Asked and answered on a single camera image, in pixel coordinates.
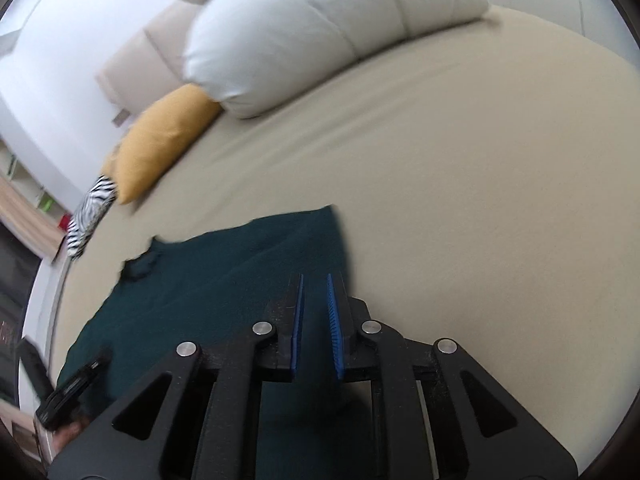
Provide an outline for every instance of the white pillow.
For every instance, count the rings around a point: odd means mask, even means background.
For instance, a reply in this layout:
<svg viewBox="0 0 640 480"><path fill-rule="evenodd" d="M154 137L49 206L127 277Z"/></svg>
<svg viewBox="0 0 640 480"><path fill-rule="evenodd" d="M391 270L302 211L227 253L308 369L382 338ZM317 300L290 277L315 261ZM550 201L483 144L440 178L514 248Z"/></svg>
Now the white pillow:
<svg viewBox="0 0 640 480"><path fill-rule="evenodd" d="M401 40L469 22L487 0L210 0L184 76L238 118L282 104Z"/></svg>

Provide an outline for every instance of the beige headboard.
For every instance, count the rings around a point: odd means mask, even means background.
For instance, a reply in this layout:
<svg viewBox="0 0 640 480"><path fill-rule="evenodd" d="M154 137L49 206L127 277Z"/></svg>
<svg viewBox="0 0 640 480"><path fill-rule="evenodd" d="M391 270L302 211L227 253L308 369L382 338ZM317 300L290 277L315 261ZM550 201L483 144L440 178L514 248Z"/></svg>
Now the beige headboard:
<svg viewBox="0 0 640 480"><path fill-rule="evenodd" d="M200 6L176 0L96 74L107 99L138 115L182 85L182 51Z"/></svg>

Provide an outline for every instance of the beige bed sheet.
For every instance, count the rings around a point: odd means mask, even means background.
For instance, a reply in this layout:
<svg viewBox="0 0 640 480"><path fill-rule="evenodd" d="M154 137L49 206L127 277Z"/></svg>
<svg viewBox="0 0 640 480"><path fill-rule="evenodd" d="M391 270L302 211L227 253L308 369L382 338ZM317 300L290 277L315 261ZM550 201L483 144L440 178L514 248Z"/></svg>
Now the beige bed sheet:
<svg viewBox="0 0 640 480"><path fill-rule="evenodd" d="M335 204L372 315L456 339L583 469L640 384L639 124L624 60L498 8L267 117L222 116L73 264L54 376L152 235Z"/></svg>

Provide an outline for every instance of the silver screw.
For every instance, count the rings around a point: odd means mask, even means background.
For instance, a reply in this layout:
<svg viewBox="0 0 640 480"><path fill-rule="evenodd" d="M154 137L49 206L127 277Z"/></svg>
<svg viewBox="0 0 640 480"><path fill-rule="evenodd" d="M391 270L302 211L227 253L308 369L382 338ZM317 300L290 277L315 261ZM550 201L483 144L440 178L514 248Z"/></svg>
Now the silver screw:
<svg viewBox="0 0 640 480"><path fill-rule="evenodd" d="M443 354L453 354L458 349L458 345L451 339L441 339L438 341L438 350Z"/></svg>
<svg viewBox="0 0 640 480"><path fill-rule="evenodd" d="M259 321L254 325L254 334L267 335L273 330L273 326L268 321Z"/></svg>
<svg viewBox="0 0 640 480"><path fill-rule="evenodd" d="M362 331L365 334L377 334L381 330L382 325L380 325L380 323L378 323L377 321L373 321L372 319L369 319L362 324Z"/></svg>
<svg viewBox="0 0 640 480"><path fill-rule="evenodd" d="M184 343L180 343L175 348L175 351L178 352L178 355L180 357L189 357L190 355L195 354L197 348L198 347L195 345L195 343L192 343L191 341L185 341Z"/></svg>

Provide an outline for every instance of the zebra print pillow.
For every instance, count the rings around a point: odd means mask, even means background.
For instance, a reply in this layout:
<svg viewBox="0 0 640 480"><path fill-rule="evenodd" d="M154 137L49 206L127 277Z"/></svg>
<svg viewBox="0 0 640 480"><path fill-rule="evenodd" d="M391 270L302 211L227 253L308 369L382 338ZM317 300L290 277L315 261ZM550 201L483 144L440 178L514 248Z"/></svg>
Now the zebra print pillow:
<svg viewBox="0 0 640 480"><path fill-rule="evenodd" d="M116 183L109 177L99 176L69 221L66 235L66 250L69 256L78 258L82 255L85 245L116 200L116 196Z"/></svg>

